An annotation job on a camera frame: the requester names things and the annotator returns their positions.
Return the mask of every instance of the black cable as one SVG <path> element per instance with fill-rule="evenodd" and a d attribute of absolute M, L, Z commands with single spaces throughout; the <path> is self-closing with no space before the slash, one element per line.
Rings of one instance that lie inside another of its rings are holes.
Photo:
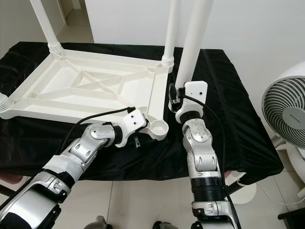
<path fill-rule="evenodd" d="M 56 154 L 58 155 L 58 154 L 60 154 L 60 153 L 64 150 L 64 148 L 65 148 L 65 146 L 66 146 L 66 144 L 67 144 L 67 142 L 68 142 L 68 140 L 69 140 L 69 138 L 70 138 L 70 136 L 71 136 L 73 130 L 74 130 L 77 126 L 79 126 L 82 122 L 84 122 L 84 121 L 86 121 L 86 120 L 88 120 L 88 119 L 91 119 L 91 118 L 96 118 L 96 117 L 100 117 L 100 116 L 104 116 L 104 115 L 111 115 L 111 114 L 119 113 L 119 112 L 122 112 L 122 111 L 131 112 L 131 111 L 134 111 L 134 110 L 135 110 L 134 107 L 126 107 L 126 108 L 123 108 L 123 109 L 120 109 L 120 110 L 108 111 L 108 112 L 105 112 L 105 113 L 100 113 L 100 114 L 91 115 L 91 116 L 88 116 L 88 117 L 86 117 L 86 118 L 81 119 L 80 121 L 78 121 L 76 124 L 74 124 L 74 125 L 72 126 L 71 130 L 68 132 L 68 134 L 67 134 L 65 140 L 63 141 L 63 143 L 62 143 L 62 145 L 61 145 L 61 147 L 60 147 L 60 150 L 59 150 Z"/>
<path fill-rule="evenodd" d="M 223 136 L 223 159 L 222 159 L 222 168 L 220 169 L 221 179 L 222 179 L 222 182 L 223 182 L 223 189 L 224 189 L 225 195 L 228 198 L 228 201 L 231 204 L 232 211 L 233 211 L 233 214 L 234 214 L 234 217 L 235 217 L 235 222 L 236 222 L 238 228 L 241 229 L 240 222 L 239 222 L 239 219 L 238 219 L 238 216 L 237 216 L 234 204 L 233 204 L 232 199 L 231 199 L 231 197 L 230 197 L 230 195 L 229 195 L 229 193 L 227 191 L 227 186 L 225 185 L 225 178 L 224 178 L 224 172 L 225 172 L 225 168 L 224 168 L 225 167 L 225 134 L 224 134 L 224 126 L 221 123 L 220 119 L 218 118 L 217 114 L 215 114 L 215 112 L 209 106 L 207 106 L 204 103 L 202 103 L 201 101 L 199 101 L 199 100 L 197 100 L 195 98 L 189 97 L 187 95 L 182 95 L 182 98 L 189 99 L 189 100 L 191 100 L 191 101 L 193 101 L 195 103 L 198 103 L 202 107 L 206 108 L 216 118 L 217 122 L 219 123 L 219 126 L 221 128 L 221 132 L 222 132 L 222 136 Z"/>
<path fill-rule="evenodd" d="M 0 193 L 7 197 L 10 197 L 14 195 L 15 191 L 0 184 Z"/>

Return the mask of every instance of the gray floor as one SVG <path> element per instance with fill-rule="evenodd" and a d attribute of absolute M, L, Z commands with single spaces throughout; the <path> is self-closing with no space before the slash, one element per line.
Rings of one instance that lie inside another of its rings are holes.
<path fill-rule="evenodd" d="M 60 42 L 93 42 L 86 12 L 73 11 L 67 18 L 68 28 L 58 35 Z M 298 202 L 297 192 L 305 186 L 291 166 L 287 153 L 279 152 L 284 171 L 259 183 L 271 198 L 285 203 Z M 0 195 L 0 202 L 5 200 Z M 188 178 L 168 181 L 80 181 L 61 205 L 55 229 L 82 229 L 105 216 L 114 229 L 150 229 L 157 220 L 170 221 L 181 229 L 190 228 L 195 218 L 191 211 L 192 193 Z M 305 207 L 305 201 L 288 207 L 272 202 L 257 187 L 252 201 L 236 205 L 243 228 L 285 229 L 277 215 Z"/>

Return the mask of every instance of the fan grille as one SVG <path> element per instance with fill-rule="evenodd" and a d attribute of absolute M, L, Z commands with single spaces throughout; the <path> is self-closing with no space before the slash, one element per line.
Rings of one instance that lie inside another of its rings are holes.
<path fill-rule="evenodd" d="M 284 79 L 273 84 L 265 93 L 263 113 L 269 125 L 287 142 L 305 148 L 305 129 L 290 127 L 283 119 L 289 107 L 305 111 L 305 79 Z"/>

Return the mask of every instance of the robotic arm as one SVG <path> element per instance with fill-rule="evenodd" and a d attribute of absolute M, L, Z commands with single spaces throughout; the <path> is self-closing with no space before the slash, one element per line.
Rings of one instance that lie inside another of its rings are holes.
<path fill-rule="evenodd" d="M 59 204 L 95 159 L 98 149 L 111 144 L 123 147 L 132 133 L 145 126 L 140 110 L 132 111 L 115 126 L 89 125 L 81 138 L 53 156 L 39 174 L 0 207 L 0 228 L 51 229 L 61 212 Z"/>
<path fill-rule="evenodd" d="M 192 211 L 198 219 L 191 228 L 239 229 L 234 206 L 224 190 L 212 135 L 201 119 L 203 107 L 190 100 L 204 104 L 206 92 L 207 84 L 202 81 L 186 82 L 178 93 L 173 85 L 170 87 L 170 109 L 183 124 L 183 146 L 194 197 Z M 95 159 L 98 149 L 111 144 L 125 146 L 128 137 L 146 124 L 141 111 L 134 110 L 117 125 L 89 125 L 81 138 L 53 156 L 39 174 L 0 206 L 0 229 L 51 229 L 61 212 L 59 204 Z"/>
<path fill-rule="evenodd" d="M 216 153 L 212 148 L 212 135 L 205 127 L 203 107 L 186 97 L 205 103 L 207 83 L 186 82 L 176 91 L 170 85 L 169 107 L 176 112 L 176 121 L 183 124 L 183 146 L 187 152 L 187 163 L 194 201 L 193 215 L 198 221 L 193 229 L 239 229 L 234 206 L 226 198 L 221 171 Z"/>

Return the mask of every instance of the table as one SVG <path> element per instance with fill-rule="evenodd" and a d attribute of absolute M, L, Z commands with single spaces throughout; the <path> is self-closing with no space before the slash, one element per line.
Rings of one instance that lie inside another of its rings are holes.
<path fill-rule="evenodd" d="M 63 43 L 64 49 L 160 60 L 162 46 Z M 182 48 L 175 48 L 173 72 L 168 85 L 175 81 Z M 48 56 L 47 43 L 19 42 L 0 60 L 0 92 L 9 96 Z M 245 172 L 240 183 L 249 185 L 283 170 L 283 164 L 256 114 L 233 64 L 223 50 L 201 50 L 193 81 L 208 83 L 206 104 L 221 119 L 225 128 L 225 169 Z M 170 130 L 160 142 L 149 141 L 145 134 L 138 138 L 136 149 L 130 138 L 126 147 L 103 148 L 82 175 L 89 180 L 167 180 L 188 176 L 186 152 L 182 145 L 181 125 L 169 112 L 165 99 L 164 120 Z M 209 113 L 204 113 L 207 128 L 213 136 L 213 148 L 221 164 L 221 130 Z M 71 136 L 80 137 L 86 125 Z M 34 118 L 15 117 L 0 120 L 0 172 L 34 176 L 58 150 L 72 127 Z"/>

